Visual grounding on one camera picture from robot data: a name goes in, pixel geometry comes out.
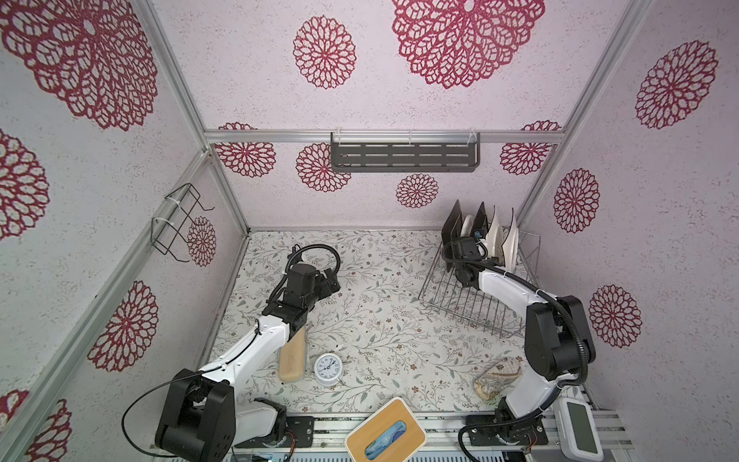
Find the grey wall shelf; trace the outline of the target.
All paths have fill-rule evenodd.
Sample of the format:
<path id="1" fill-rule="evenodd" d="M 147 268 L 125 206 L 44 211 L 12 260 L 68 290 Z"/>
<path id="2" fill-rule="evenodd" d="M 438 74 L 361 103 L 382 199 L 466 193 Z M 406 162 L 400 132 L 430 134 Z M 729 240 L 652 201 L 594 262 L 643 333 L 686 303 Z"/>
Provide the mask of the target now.
<path id="1" fill-rule="evenodd" d="M 329 160 L 342 173 L 469 173 L 479 167 L 481 154 L 475 132 L 387 137 L 333 133 Z"/>

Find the bamboo lid tissue box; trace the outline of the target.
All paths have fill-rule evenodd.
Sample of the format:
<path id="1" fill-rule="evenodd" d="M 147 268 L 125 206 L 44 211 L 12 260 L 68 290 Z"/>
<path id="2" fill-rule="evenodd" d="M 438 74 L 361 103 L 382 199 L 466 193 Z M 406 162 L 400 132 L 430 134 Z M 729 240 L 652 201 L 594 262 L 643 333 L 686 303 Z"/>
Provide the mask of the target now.
<path id="1" fill-rule="evenodd" d="M 409 461 L 427 441 L 416 416 L 402 398 L 393 398 L 346 437 L 353 461 Z"/>

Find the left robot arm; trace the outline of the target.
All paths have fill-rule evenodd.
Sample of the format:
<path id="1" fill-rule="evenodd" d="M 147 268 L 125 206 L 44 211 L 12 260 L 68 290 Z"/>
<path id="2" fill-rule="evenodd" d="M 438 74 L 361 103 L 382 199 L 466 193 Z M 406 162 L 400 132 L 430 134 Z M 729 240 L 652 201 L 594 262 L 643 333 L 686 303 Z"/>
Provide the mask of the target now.
<path id="1" fill-rule="evenodd" d="M 284 438 L 286 408 L 256 398 L 239 411 L 240 387 L 305 327 L 318 301 L 341 288 L 334 269 L 298 263 L 285 276 L 278 297 L 246 336 L 200 370 L 184 369 L 173 377 L 154 437 L 158 449 L 187 461 L 221 461 L 236 444 Z"/>

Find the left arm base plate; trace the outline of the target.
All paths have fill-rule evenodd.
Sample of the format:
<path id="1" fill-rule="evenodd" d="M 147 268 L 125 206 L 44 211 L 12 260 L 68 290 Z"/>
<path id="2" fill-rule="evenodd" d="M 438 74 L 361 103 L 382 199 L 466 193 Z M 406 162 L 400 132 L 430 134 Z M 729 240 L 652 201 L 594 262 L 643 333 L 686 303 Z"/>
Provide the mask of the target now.
<path id="1" fill-rule="evenodd" d="M 313 445 L 316 418 L 289 416 L 287 407 L 266 398 L 256 398 L 237 413 L 238 449 L 298 449 Z"/>

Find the beige glasses case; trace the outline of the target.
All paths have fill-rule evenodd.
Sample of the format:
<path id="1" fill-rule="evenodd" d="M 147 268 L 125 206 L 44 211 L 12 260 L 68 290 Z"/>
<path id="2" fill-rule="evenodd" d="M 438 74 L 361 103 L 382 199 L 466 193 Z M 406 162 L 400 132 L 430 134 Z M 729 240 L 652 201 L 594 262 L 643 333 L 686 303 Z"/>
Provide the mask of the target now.
<path id="1" fill-rule="evenodd" d="M 307 361 L 306 327 L 280 350 L 278 376 L 284 383 L 294 383 L 304 378 Z"/>

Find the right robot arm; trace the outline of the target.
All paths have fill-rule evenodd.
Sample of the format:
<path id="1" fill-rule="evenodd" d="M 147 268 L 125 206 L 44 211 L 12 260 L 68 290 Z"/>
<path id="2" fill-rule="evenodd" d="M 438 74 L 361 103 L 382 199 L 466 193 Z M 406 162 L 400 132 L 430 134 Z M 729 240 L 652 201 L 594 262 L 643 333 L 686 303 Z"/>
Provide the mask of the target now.
<path id="1" fill-rule="evenodd" d="M 578 298 L 554 296 L 495 265 L 471 237 L 444 244 L 442 258 L 463 286 L 495 298 L 525 321 L 528 370 L 503 399 L 504 425 L 537 419 L 562 391 L 586 382 L 596 352 Z"/>

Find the white digital timer display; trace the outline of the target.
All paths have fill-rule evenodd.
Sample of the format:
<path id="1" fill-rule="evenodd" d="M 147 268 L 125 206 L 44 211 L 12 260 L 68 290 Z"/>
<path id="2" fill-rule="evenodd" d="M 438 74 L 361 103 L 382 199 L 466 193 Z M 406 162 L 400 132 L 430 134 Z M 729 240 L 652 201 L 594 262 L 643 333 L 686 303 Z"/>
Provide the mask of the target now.
<path id="1" fill-rule="evenodd" d="M 595 425 L 592 407 L 579 388 L 568 387 L 554 402 L 553 413 L 559 445 L 573 461 L 602 461 L 604 450 Z"/>

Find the black square plate outer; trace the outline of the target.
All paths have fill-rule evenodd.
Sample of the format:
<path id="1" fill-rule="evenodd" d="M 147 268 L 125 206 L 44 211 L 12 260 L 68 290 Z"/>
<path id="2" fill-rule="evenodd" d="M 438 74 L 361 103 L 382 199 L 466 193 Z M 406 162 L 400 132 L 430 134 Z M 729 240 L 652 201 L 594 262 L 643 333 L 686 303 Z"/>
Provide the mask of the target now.
<path id="1" fill-rule="evenodd" d="M 450 242 L 460 237 L 463 220 L 464 217 L 462 214 L 460 201 L 456 200 L 450 214 L 446 218 L 445 224 L 442 227 L 443 246 L 446 246 Z"/>

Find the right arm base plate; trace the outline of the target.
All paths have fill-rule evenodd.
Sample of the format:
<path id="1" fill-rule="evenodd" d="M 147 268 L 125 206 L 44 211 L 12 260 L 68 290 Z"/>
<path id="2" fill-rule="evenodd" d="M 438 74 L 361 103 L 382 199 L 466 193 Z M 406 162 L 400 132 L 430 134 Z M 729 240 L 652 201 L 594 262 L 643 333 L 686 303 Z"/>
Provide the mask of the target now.
<path id="1" fill-rule="evenodd" d="M 537 417 L 524 423 L 514 423 L 492 429 L 498 422 L 494 415 L 469 415 L 465 426 L 473 447 L 483 446 L 546 446 L 550 440 L 544 429 L 543 419 Z"/>

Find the white square plate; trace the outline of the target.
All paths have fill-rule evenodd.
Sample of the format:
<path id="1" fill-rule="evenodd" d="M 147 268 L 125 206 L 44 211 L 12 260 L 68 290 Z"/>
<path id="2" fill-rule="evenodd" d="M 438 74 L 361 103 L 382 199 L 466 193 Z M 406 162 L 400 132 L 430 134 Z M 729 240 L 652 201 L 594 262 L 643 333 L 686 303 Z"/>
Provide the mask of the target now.
<path id="1" fill-rule="evenodd" d="M 498 215 L 497 208 L 494 207 L 492 219 L 486 235 L 486 246 L 488 250 L 488 256 L 490 258 L 497 259 L 498 261 L 503 258 L 503 229 L 500 223 L 500 216 Z"/>
<path id="2" fill-rule="evenodd" d="M 517 267 L 518 251 L 520 241 L 520 229 L 516 219 L 515 210 L 512 210 L 512 217 L 508 234 L 502 243 L 502 253 L 504 259 L 504 267 L 508 273 L 513 273 Z"/>

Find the black square plate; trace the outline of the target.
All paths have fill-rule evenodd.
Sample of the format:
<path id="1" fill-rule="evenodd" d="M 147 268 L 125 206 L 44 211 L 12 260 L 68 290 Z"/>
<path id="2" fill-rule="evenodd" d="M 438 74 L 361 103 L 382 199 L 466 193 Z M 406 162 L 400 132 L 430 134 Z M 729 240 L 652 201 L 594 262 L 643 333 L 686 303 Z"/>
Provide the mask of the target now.
<path id="1" fill-rule="evenodd" d="M 488 216 L 485 207 L 485 203 L 481 202 L 477 213 L 473 218 L 473 226 L 471 227 L 471 236 L 479 239 L 483 239 L 487 236 L 489 229 Z"/>
<path id="2" fill-rule="evenodd" d="M 446 246 L 450 242 L 460 237 L 463 220 L 464 217 L 462 214 L 460 201 L 456 200 L 450 214 L 446 218 L 445 224 L 442 227 L 443 246 Z"/>

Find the small white alarm clock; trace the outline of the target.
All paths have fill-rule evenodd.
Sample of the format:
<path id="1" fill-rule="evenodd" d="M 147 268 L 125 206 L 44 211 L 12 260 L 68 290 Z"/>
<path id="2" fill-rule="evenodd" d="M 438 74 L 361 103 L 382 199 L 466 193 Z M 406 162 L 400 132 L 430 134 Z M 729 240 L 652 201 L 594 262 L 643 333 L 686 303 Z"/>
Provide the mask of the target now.
<path id="1" fill-rule="evenodd" d="M 314 364 L 314 374 L 319 385 L 332 387 L 341 381 L 344 372 L 342 359 L 332 352 L 318 357 Z"/>

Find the white round floral plate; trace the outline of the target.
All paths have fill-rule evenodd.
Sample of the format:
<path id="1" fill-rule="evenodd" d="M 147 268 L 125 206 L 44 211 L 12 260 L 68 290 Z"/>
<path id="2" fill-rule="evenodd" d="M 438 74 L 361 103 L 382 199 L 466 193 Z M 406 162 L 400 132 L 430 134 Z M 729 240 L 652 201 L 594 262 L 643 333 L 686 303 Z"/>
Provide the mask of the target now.
<path id="1" fill-rule="evenodd" d="M 467 238 L 471 236 L 471 233 L 473 232 L 473 222 L 475 221 L 475 218 L 472 215 L 467 215 L 463 219 L 463 223 L 460 230 L 460 237 L 461 238 Z"/>

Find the black square plate inner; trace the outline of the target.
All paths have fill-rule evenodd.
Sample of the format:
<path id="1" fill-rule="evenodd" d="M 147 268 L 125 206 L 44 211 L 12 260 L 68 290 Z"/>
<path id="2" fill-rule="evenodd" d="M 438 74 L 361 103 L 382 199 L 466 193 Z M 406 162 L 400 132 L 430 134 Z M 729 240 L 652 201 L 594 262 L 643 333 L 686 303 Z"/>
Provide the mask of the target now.
<path id="1" fill-rule="evenodd" d="M 479 239 L 483 239 L 487 236 L 489 229 L 488 216 L 485 207 L 485 203 L 481 202 L 477 213 L 473 218 L 473 226 L 471 227 L 471 236 Z"/>

